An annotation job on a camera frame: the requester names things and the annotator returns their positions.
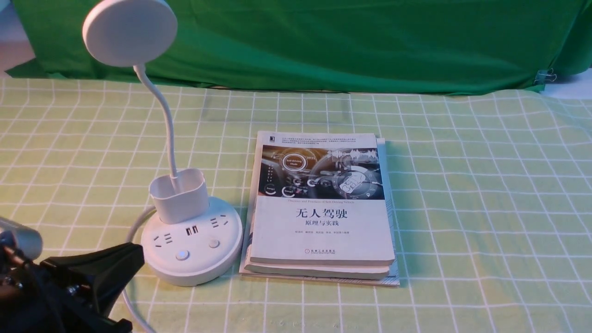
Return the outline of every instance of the pen holder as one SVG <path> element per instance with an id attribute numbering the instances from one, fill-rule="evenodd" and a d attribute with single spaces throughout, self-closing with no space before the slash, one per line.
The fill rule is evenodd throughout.
<path id="1" fill-rule="evenodd" d="M 197 217 L 210 206 L 204 174 L 199 169 L 179 171 L 176 180 L 170 175 L 155 178 L 149 191 L 160 220 L 169 225 Z"/>

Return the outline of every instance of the book title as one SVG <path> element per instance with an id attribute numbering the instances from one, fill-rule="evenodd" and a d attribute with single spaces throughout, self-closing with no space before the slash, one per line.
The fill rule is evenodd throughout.
<path id="1" fill-rule="evenodd" d="M 305 219 L 304 225 L 307 226 L 339 226 L 338 219 L 347 219 L 348 211 L 345 209 L 323 209 L 319 214 L 317 209 L 309 212 L 306 208 L 300 208 L 296 217 Z"/>

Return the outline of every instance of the white cable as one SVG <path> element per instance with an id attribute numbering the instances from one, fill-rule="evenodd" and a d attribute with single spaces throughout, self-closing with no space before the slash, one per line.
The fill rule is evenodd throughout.
<path id="1" fill-rule="evenodd" d="M 155 211 L 156 211 L 156 207 L 155 206 L 150 206 L 144 212 L 142 212 L 142 214 L 134 222 L 134 225 L 131 226 L 130 231 L 127 233 L 126 243 L 133 242 L 134 241 L 134 237 L 135 237 L 136 232 L 138 231 L 138 229 L 140 229 L 140 226 L 142 224 L 144 224 L 144 222 Z M 123 290 L 122 293 L 123 293 L 123 301 L 126 303 L 127 309 L 130 311 L 132 317 L 134 317 L 134 319 L 136 320 L 136 322 L 138 324 L 140 324 L 140 326 L 142 326 L 142 328 L 146 331 L 146 333 L 156 333 L 156 331 L 154 329 L 152 329 L 152 327 L 150 327 L 150 325 L 140 316 L 140 314 L 138 313 L 138 311 L 136 310 L 136 308 L 133 307 L 133 305 L 130 302 L 130 298 L 127 296 L 127 292 L 126 292 L 125 289 Z"/>
<path id="2" fill-rule="evenodd" d="M 152 84 L 148 76 L 146 76 L 146 67 L 144 65 L 136 65 L 134 66 L 134 71 L 136 75 L 140 79 L 148 90 L 160 102 L 162 109 L 165 113 L 165 121 L 166 121 L 166 145 L 167 145 L 167 154 L 169 157 L 169 168 L 170 168 L 170 180 L 173 184 L 173 188 L 175 189 L 175 193 L 181 193 L 181 185 L 177 178 L 177 166 L 175 163 L 175 135 L 173 132 L 173 116 L 170 113 L 169 104 L 166 102 L 165 97 L 160 93 L 158 88 Z"/>

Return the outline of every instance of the lamp head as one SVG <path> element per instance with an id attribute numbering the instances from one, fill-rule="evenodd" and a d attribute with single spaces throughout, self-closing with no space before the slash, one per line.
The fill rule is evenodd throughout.
<path id="1" fill-rule="evenodd" d="M 103 0 L 82 26 L 92 57 L 115 67 L 142 65 L 158 58 L 176 34 L 177 19 L 164 0 Z"/>

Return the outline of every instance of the power button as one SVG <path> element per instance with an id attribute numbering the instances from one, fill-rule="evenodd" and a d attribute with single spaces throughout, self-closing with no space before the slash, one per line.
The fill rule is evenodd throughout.
<path id="1" fill-rule="evenodd" d="M 189 257 L 189 251 L 179 251 L 175 255 L 175 258 L 177 258 L 177 260 L 179 260 L 179 261 L 183 261 L 183 260 L 187 259 L 188 257 Z"/>

